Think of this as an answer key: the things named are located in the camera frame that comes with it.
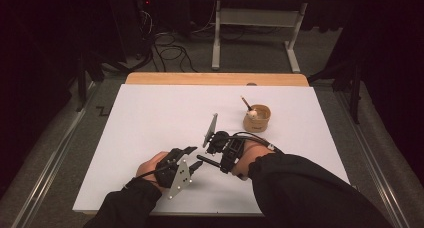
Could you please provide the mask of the metal floor rail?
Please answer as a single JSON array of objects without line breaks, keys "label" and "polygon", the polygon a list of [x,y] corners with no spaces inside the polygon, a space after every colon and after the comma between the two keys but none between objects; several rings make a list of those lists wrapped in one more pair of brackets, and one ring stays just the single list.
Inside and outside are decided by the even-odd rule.
[{"label": "metal floor rail", "polygon": [[360,150],[364,156],[367,169],[370,173],[370,176],[372,177],[373,183],[376,186],[377,192],[385,206],[393,226],[395,228],[410,228],[409,222],[407,221],[397,201],[395,193],[387,181],[380,165],[378,164],[378,161],[375,158],[360,125],[356,123],[350,115],[347,95],[343,92],[336,92],[335,96],[355,133],[355,136],[359,142]]},{"label": "metal floor rail", "polygon": [[67,153],[69,150],[69,143],[73,138],[73,135],[81,122],[82,118],[86,113],[87,103],[92,99],[94,93],[98,88],[96,82],[91,82],[88,85],[87,91],[88,95],[85,102],[80,102],[76,114],[73,116],[71,124],[65,130],[64,135],[62,136],[60,143],[57,148],[52,152],[47,161],[45,167],[43,168],[37,182],[35,183],[33,189],[31,190],[28,198],[26,199],[23,207],[18,213],[14,223],[11,228],[29,228],[31,222],[33,221],[36,213],[39,210],[46,194],[48,193]]}]

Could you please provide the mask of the person's left hand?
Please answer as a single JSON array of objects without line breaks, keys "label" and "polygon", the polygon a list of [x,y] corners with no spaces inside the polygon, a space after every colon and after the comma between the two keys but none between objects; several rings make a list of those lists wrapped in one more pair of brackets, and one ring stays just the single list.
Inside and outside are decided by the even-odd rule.
[{"label": "person's left hand", "polygon": [[153,174],[151,174],[151,171],[154,171],[156,169],[156,165],[158,162],[160,162],[165,156],[167,155],[167,152],[161,151],[157,153],[155,156],[153,156],[151,159],[143,162],[137,169],[136,176],[141,176],[143,179],[149,181],[152,183],[155,187],[157,187],[161,192],[164,191],[164,188],[161,187],[155,178]]}]

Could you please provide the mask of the white-framed desk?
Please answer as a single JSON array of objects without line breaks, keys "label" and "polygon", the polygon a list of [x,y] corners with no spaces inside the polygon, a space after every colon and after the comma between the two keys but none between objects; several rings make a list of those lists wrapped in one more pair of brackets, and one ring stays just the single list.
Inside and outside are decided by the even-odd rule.
[{"label": "white-framed desk", "polygon": [[291,28],[292,35],[285,40],[284,50],[287,55],[291,71],[300,73],[294,46],[302,25],[308,2],[301,1],[297,10],[270,10],[254,8],[222,8],[221,1],[215,2],[215,23],[214,23],[214,43],[212,50],[213,70],[220,68],[221,55],[221,27],[223,25]]}]

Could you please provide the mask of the white table mat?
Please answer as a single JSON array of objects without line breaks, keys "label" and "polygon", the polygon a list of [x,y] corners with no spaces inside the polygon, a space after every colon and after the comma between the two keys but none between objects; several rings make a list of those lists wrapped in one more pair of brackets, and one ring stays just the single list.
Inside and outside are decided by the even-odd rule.
[{"label": "white table mat", "polygon": [[120,190],[138,166],[160,151],[195,146],[218,114],[217,130],[242,130],[251,104],[270,108],[262,136],[285,153],[306,157],[342,180],[348,178],[311,87],[127,85],[120,87],[73,209],[92,213],[107,193]]}]

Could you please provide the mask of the round wooden brush holder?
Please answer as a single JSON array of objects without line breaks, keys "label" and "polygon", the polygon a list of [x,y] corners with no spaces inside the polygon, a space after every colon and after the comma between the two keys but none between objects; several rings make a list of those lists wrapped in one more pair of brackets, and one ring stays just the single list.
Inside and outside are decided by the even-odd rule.
[{"label": "round wooden brush holder", "polygon": [[267,106],[261,104],[255,104],[252,108],[257,111],[257,118],[251,119],[248,117],[247,111],[243,119],[243,128],[252,133],[264,132],[268,128],[271,110]]}]

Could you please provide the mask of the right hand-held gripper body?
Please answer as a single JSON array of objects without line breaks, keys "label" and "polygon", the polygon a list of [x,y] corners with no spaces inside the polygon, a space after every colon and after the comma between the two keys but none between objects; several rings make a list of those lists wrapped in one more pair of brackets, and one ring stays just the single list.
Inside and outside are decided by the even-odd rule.
[{"label": "right hand-held gripper body", "polygon": [[243,140],[240,137],[230,136],[226,131],[215,131],[218,114],[214,113],[206,132],[202,147],[208,154],[226,153],[230,149],[237,152],[242,148]]}]

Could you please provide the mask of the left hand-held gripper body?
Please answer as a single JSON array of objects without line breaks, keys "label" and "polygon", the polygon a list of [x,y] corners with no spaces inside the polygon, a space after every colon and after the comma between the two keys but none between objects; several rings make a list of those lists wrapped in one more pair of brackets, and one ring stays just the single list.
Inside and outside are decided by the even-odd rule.
[{"label": "left hand-held gripper body", "polygon": [[155,178],[161,187],[168,189],[167,198],[175,198],[191,184],[191,173],[186,161],[186,151],[172,149],[157,165]]}]

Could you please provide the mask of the black metal stand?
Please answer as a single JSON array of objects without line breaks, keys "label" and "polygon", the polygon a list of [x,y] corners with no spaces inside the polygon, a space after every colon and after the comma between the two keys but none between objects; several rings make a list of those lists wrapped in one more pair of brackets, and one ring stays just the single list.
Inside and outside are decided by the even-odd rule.
[{"label": "black metal stand", "polygon": [[81,52],[77,60],[77,87],[79,98],[77,111],[80,112],[88,102],[86,75],[89,75],[93,82],[102,82],[104,80],[104,74],[101,68],[103,63],[106,63],[117,71],[128,75],[147,65],[152,59],[153,53],[149,52],[148,55],[144,56],[135,66],[127,67],[118,61],[109,59],[94,51]]},{"label": "black metal stand", "polygon": [[353,121],[358,124],[358,105],[360,97],[361,66],[355,59],[347,59],[336,62],[333,65],[326,66],[307,78],[309,83],[320,79],[332,79],[332,88],[334,91],[350,92],[349,96],[349,114]]}]

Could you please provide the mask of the wooden table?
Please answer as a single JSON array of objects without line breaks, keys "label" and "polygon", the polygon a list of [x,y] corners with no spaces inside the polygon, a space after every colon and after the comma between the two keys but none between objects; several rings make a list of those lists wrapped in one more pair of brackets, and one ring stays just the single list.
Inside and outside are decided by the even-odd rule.
[{"label": "wooden table", "polygon": [[309,86],[306,77],[302,74],[281,73],[134,72],[128,75],[125,83],[141,85]]}]

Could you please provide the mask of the person's right hand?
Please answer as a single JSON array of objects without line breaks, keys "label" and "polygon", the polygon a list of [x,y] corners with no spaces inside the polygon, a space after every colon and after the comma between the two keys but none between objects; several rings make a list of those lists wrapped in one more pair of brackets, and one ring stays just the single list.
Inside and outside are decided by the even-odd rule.
[{"label": "person's right hand", "polygon": [[244,151],[242,153],[242,156],[236,162],[235,166],[231,171],[231,174],[243,181],[247,180],[249,173],[249,165],[253,163],[258,157],[263,157],[271,153],[272,150],[268,149],[266,146],[258,142],[246,141],[244,144]]}]

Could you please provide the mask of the dark equipment with red light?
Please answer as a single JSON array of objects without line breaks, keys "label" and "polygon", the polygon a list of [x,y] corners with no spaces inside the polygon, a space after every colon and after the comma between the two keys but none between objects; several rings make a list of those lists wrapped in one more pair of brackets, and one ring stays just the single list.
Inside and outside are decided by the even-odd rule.
[{"label": "dark equipment with red light", "polygon": [[151,53],[153,24],[141,0],[109,0],[123,52],[122,61],[141,60]]}]

